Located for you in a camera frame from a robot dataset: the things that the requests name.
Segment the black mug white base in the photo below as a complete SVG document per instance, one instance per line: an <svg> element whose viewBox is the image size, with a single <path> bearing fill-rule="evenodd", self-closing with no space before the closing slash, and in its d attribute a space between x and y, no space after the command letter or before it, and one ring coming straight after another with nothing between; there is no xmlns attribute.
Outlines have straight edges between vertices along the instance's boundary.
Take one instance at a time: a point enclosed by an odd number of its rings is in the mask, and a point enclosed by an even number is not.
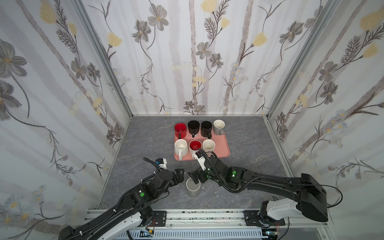
<svg viewBox="0 0 384 240"><path fill-rule="evenodd" d="M199 130L200 130L199 121L192 120L188 122L188 131L189 131L189 134L192 136L192 138L194 138L199 133Z"/></svg>

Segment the white ribbed mug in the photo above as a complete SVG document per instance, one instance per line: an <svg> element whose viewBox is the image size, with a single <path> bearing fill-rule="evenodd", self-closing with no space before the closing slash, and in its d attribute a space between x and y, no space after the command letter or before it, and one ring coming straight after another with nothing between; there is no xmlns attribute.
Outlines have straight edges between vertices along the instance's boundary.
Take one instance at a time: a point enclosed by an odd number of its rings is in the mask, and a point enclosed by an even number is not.
<svg viewBox="0 0 384 240"><path fill-rule="evenodd" d="M183 157L189 153L187 141L184 139L176 140L174 144L174 153L176 155L176 160L182 161Z"/></svg>

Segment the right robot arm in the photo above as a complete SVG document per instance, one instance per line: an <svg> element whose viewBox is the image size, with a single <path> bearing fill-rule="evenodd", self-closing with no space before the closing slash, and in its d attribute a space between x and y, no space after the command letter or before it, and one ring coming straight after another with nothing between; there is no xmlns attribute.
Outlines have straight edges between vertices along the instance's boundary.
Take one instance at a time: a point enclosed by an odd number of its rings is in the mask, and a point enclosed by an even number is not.
<svg viewBox="0 0 384 240"><path fill-rule="evenodd" d="M327 185L321 185L309 174L278 177L229 167L215 154L208 156L202 149L198 150L195 159L200 167L188 173L195 184L211 180L233 194L248 189L281 196L281 200L263 202L259 212L262 221L297 216L321 223L329 220L328 209L331 205L327 202Z"/></svg>

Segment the black mug white rim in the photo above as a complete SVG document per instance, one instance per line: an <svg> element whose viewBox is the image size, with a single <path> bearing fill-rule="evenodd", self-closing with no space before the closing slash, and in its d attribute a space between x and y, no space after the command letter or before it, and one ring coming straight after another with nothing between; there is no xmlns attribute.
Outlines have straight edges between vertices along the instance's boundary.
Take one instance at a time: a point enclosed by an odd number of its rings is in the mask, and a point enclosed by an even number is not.
<svg viewBox="0 0 384 240"><path fill-rule="evenodd" d="M204 138L211 139L212 138L212 123L209 121L203 121L201 123L201 135Z"/></svg>

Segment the red mug black handle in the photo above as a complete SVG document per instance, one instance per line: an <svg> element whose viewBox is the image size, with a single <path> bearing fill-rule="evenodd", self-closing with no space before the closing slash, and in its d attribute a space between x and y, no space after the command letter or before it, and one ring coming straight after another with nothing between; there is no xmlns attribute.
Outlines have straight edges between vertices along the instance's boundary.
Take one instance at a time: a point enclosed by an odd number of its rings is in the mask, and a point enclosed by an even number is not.
<svg viewBox="0 0 384 240"><path fill-rule="evenodd" d="M175 138L184 139L187 136L187 125L184 123L178 123L174 126Z"/></svg>

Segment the pink mug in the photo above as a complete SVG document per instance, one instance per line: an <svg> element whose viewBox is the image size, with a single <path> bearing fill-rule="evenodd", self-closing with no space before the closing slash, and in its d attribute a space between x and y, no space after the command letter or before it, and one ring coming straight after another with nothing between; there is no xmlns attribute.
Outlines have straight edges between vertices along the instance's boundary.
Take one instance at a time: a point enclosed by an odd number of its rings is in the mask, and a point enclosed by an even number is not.
<svg viewBox="0 0 384 240"><path fill-rule="evenodd" d="M212 152L216 147L213 140L207 139L203 141L202 148L205 152Z"/></svg>

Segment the cream mug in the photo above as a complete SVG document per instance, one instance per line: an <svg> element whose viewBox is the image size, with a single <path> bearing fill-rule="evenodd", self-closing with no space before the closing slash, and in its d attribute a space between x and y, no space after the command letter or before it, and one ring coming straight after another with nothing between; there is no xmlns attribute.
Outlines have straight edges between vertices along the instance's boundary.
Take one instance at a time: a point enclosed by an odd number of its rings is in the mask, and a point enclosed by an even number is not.
<svg viewBox="0 0 384 240"><path fill-rule="evenodd" d="M192 159L195 158L194 156L196 155L196 153L201 147L202 147L202 143L199 140L192 140L189 143L189 153L192 156Z"/></svg>

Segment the light grey mug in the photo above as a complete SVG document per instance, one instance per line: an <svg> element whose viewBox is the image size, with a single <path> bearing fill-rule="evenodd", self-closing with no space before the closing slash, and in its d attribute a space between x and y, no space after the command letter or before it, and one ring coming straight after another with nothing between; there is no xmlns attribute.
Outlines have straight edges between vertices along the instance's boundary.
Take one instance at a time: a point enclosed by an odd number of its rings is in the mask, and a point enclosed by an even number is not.
<svg viewBox="0 0 384 240"><path fill-rule="evenodd" d="M215 120L213 122L213 128L214 128L215 135L217 135L217 136L224 135L225 126L226 126L226 124L223 120Z"/></svg>

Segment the dark grey mug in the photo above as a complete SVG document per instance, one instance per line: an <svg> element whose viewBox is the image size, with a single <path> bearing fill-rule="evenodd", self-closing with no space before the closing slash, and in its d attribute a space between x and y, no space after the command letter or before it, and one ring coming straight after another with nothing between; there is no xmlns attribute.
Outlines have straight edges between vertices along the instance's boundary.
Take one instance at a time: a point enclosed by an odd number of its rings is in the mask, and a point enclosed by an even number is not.
<svg viewBox="0 0 384 240"><path fill-rule="evenodd" d="M196 198L201 192L201 182L198 180L196 184L192 178L188 178L186 181L187 195L190 198Z"/></svg>

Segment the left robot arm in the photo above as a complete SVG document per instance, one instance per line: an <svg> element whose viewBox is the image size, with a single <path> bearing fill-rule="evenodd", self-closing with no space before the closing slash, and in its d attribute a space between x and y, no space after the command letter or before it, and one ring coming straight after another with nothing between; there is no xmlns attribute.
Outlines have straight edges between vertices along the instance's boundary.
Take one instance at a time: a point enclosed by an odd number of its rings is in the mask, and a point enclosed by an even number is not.
<svg viewBox="0 0 384 240"><path fill-rule="evenodd" d="M62 229L59 239L112 240L122 232L150 224L154 218L151 204L158 201L162 194L168 193L169 188L181 184L185 179L185 170L167 170L160 166L166 163L164 160L143 160L155 166L153 174L126 191L118 202L103 214L79 227L67 226Z"/></svg>

